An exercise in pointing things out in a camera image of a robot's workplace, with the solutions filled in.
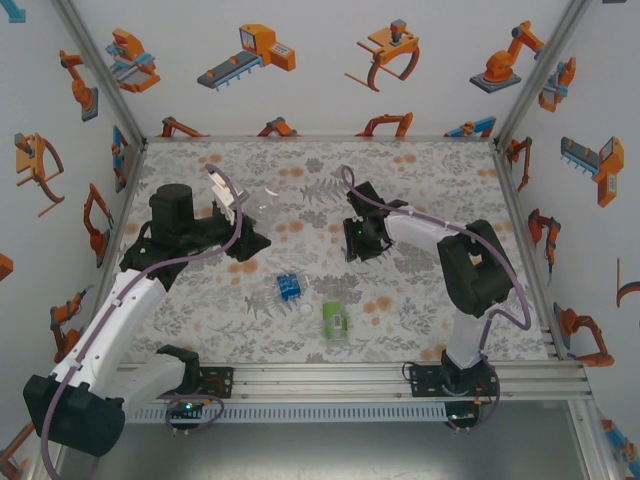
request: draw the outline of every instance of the conveyor illustration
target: conveyor illustration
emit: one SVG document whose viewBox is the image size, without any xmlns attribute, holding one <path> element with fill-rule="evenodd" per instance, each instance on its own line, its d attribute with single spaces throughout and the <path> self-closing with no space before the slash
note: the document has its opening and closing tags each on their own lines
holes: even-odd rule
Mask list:
<svg viewBox="0 0 640 480">
<path fill-rule="evenodd" d="M 234 78 L 259 66 L 274 64 L 290 72 L 296 68 L 295 51 L 276 41 L 276 32 L 260 24 L 246 24 L 240 27 L 242 48 L 236 55 L 220 65 L 207 70 L 198 77 L 198 83 L 205 87 L 220 89 L 229 85 Z"/>
</svg>

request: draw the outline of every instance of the patterned fabric surface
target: patterned fabric surface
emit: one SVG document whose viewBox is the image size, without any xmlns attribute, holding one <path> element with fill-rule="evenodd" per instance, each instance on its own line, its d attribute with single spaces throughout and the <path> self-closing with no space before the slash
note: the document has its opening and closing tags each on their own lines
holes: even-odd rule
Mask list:
<svg viewBox="0 0 640 480">
<path fill-rule="evenodd" d="M 120 256 L 151 218 L 149 197 L 166 183 L 192 187 L 196 216 L 211 213 L 212 182 L 204 163 L 219 165 L 249 192 L 278 190 L 282 212 L 271 247 L 238 264 L 227 256 L 191 262 L 134 338 L 126 362 L 144 362 L 171 343 L 204 362 L 400 362 L 436 360 L 451 335 L 456 308 L 442 270 L 423 251 L 399 243 L 366 263 L 346 263 L 344 218 L 354 215 L 339 175 L 353 167 L 356 183 L 403 199 L 449 221 L 491 222 L 526 284 L 509 214 L 482 143 L 207 142 L 151 143 L 136 186 Z M 275 277 L 296 272 L 308 281 L 313 313 L 274 300 Z M 323 300 L 339 299 L 349 323 L 348 344 L 324 337 Z M 522 319 L 512 291 L 504 304 Z M 537 314 L 528 332 L 495 321 L 487 350 L 495 360 L 546 359 Z"/>
</svg>

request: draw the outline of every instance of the metal bracket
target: metal bracket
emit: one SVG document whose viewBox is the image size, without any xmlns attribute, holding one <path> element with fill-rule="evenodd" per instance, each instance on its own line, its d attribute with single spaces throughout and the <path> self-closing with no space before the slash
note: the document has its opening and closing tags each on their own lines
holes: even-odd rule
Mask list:
<svg viewBox="0 0 640 480">
<path fill-rule="evenodd" d="M 232 367 L 201 367 L 200 393 L 226 399 L 233 390 Z"/>
</svg>

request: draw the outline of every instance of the mounting plate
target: mounting plate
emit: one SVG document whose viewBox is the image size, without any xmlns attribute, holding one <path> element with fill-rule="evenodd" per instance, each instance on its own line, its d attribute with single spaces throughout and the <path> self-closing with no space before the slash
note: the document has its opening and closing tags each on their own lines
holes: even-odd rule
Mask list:
<svg viewBox="0 0 640 480">
<path fill-rule="evenodd" d="M 460 397 L 460 398 L 475 398 L 476 391 L 470 388 L 465 393 L 454 394 L 445 387 L 444 378 L 442 375 L 441 365 L 411 365 L 409 367 L 409 380 L 411 381 L 411 395 L 414 398 L 429 398 L 429 397 Z M 478 382 L 481 382 L 486 387 L 485 394 L 491 397 L 496 395 L 495 384 L 491 382 L 490 372 L 477 372 Z"/>
<path fill-rule="evenodd" d="M 233 389 L 233 368 L 231 367 L 200 367 L 199 393 L 213 395 L 226 399 L 231 398 Z"/>
</svg>

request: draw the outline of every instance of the white wall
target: white wall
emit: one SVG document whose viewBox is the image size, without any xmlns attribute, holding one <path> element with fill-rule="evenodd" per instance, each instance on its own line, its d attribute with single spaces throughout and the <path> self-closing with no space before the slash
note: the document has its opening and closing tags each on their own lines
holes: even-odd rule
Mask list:
<svg viewBox="0 0 640 480">
<path fill-rule="evenodd" d="M 506 117 L 524 81 L 489 95 L 469 83 L 469 77 L 483 72 L 487 59 L 509 46 L 512 28 L 525 20 L 531 20 L 532 31 L 546 41 L 566 4 L 83 0 L 77 8 L 99 48 L 111 43 L 112 30 L 122 28 L 156 57 L 162 80 L 142 93 L 123 91 L 146 135 L 159 134 L 162 119 L 170 115 L 213 135 L 256 135 L 278 116 L 300 134 L 356 134 L 372 117 L 408 111 L 415 115 L 409 134 L 441 135 L 466 121 L 495 115 L 501 122 Z M 375 93 L 344 73 L 366 78 L 371 54 L 356 42 L 397 18 L 420 37 L 420 60 L 404 82 L 379 72 L 381 92 Z M 274 29 L 278 40 L 296 51 L 297 68 L 257 69 L 219 92 L 199 85 L 200 75 L 241 50 L 238 28 L 245 23 Z M 104 50 L 103 56 L 110 64 Z M 526 78 L 534 64 L 533 52 L 525 48 L 515 72 Z M 400 71 L 402 66 L 394 68 Z M 390 134 L 395 125 L 379 130 Z"/>
<path fill-rule="evenodd" d="M 528 213 L 539 207 L 562 224 L 551 296 L 565 309 L 592 316 L 602 328 L 616 363 L 588 369 L 589 379 L 604 415 L 636 443 L 640 294 L 629 294 L 616 308 L 616 258 L 622 260 L 623 284 L 640 280 L 640 52 L 630 40 L 639 18 L 639 2 L 594 2 L 561 57 L 577 59 L 569 96 L 556 113 L 532 106 L 515 137 L 533 139 L 531 180 L 520 194 L 523 209 Z M 560 158 L 560 140 L 573 138 L 597 152 L 614 135 L 624 147 L 625 166 L 618 174 L 617 198 L 601 208 L 590 175 Z M 519 182 L 521 175 L 517 165 L 514 180 Z M 542 248 L 538 250 L 542 265 Z M 595 344 L 582 333 L 572 339 L 572 350 L 591 353 Z"/>
<path fill-rule="evenodd" d="M 9 24 L 0 15 L 0 252 L 14 262 L 14 272 L 0 282 L 0 448 L 29 421 L 22 388 L 32 374 L 47 375 L 55 344 L 49 330 L 49 309 L 63 305 L 93 283 L 82 312 L 66 328 L 88 323 L 102 270 L 95 267 L 89 234 L 82 222 L 83 205 L 93 182 L 116 221 L 125 192 L 116 195 L 111 158 L 115 116 L 100 92 L 99 114 L 86 123 L 71 92 L 71 76 L 60 65 L 59 51 L 78 53 L 50 2 L 20 0 L 27 11 L 24 24 Z M 88 86 L 96 81 L 84 66 L 78 70 Z M 34 182 L 16 174 L 13 136 L 35 132 L 58 151 L 64 173 L 50 182 L 65 200 L 43 217 L 49 204 Z M 45 155 L 48 173 L 55 171 Z M 106 219 L 96 207 L 92 219 L 101 230 Z"/>
</svg>

